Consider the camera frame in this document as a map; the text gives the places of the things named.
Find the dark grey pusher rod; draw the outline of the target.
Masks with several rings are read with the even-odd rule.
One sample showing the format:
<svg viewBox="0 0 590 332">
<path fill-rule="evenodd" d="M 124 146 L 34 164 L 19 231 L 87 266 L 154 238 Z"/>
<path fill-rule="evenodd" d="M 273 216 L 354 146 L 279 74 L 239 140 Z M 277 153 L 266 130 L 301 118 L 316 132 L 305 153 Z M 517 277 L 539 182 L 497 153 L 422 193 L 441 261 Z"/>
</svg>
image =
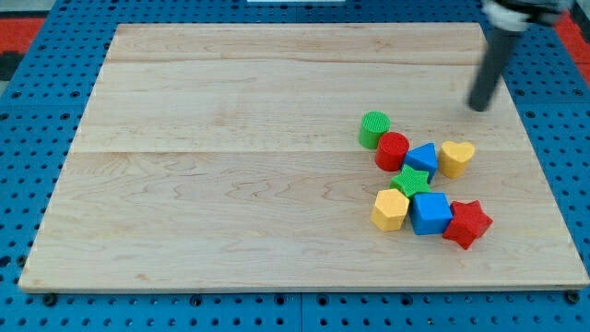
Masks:
<svg viewBox="0 0 590 332">
<path fill-rule="evenodd" d="M 485 112 L 491 102 L 504 68 L 508 65 L 521 31 L 493 28 L 488 46 L 471 85 L 467 105 L 475 112 Z"/>
</svg>

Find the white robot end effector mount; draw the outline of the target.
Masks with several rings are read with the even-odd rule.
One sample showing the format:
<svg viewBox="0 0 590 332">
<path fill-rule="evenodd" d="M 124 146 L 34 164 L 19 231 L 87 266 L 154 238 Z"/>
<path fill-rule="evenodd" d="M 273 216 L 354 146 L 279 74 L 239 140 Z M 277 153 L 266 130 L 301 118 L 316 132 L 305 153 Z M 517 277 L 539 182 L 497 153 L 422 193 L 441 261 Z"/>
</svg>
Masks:
<svg viewBox="0 0 590 332">
<path fill-rule="evenodd" d="M 530 24 L 553 26 L 573 0 L 482 0 L 482 11 L 493 27 L 525 31 Z"/>
</svg>

